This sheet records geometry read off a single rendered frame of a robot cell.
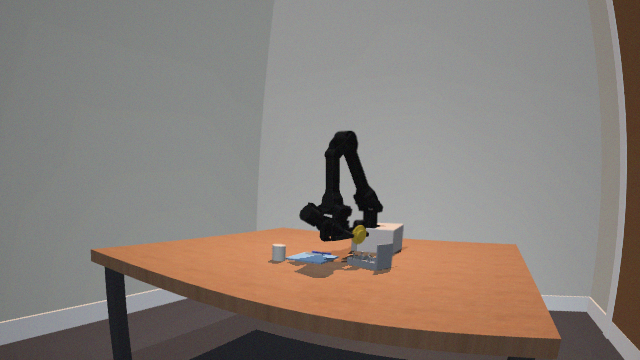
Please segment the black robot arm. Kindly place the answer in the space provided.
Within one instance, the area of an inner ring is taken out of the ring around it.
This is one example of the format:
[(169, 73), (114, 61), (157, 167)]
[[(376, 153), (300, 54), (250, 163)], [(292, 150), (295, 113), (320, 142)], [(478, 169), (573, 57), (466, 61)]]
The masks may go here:
[[(356, 194), (353, 195), (359, 211), (363, 212), (363, 220), (366, 220), (366, 228), (377, 228), (378, 212), (383, 211), (383, 206), (378, 200), (374, 190), (369, 187), (364, 169), (358, 155), (358, 139), (353, 131), (335, 133), (325, 151), (326, 158), (326, 190), (322, 197), (322, 203), (316, 206), (308, 203), (299, 214), (302, 221), (320, 230), (321, 224), (332, 215), (333, 224), (338, 221), (347, 221), (352, 215), (350, 206), (343, 203), (340, 193), (340, 158), (345, 156), (353, 181), (356, 186)], [(372, 209), (372, 210), (371, 210)]]

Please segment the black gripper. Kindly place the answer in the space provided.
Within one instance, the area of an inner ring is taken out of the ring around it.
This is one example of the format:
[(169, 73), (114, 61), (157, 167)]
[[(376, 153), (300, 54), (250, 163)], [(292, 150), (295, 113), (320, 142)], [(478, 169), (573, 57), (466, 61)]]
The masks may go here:
[(320, 239), (324, 242), (354, 238), (354, 234), (352, 234), (354, 228), (358, 225), (362, 225), (366, 229), (367, 223), (366, 220), (359, 219), (354, 221), (353, 227), (350, 227), (348, 221), (338, 221), (337, 223), (333, 224), (333, 222), (330, 222), (330, 220), (332, 220), (332, 218), (328, 219), (326, 222), (323, 222), (320, 227)]

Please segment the yellow round plate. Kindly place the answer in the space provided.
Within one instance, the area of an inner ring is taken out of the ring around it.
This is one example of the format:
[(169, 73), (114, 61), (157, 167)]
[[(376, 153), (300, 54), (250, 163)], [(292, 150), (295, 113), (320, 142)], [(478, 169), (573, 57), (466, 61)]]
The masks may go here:
[(354, 228), (352, 234), (354, 234), (354, 238), (351, 238), (354, 244), (362, 243), (366, 238), (366, 229), (364, 226), (358, 225)]

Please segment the light blue square mat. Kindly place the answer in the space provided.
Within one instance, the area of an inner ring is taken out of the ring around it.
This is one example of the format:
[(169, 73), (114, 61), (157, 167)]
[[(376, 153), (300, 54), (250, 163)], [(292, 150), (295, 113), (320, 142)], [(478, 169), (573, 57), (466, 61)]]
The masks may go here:
[(330, 262), (338, 258), (339, 256), (336, 256), (336, 255), (302, 252), (297, 255), (286, 257), (285, 259), (291, 260), (291, 261), (303, 262), (303, 263), (325, 264), (327, 262)]

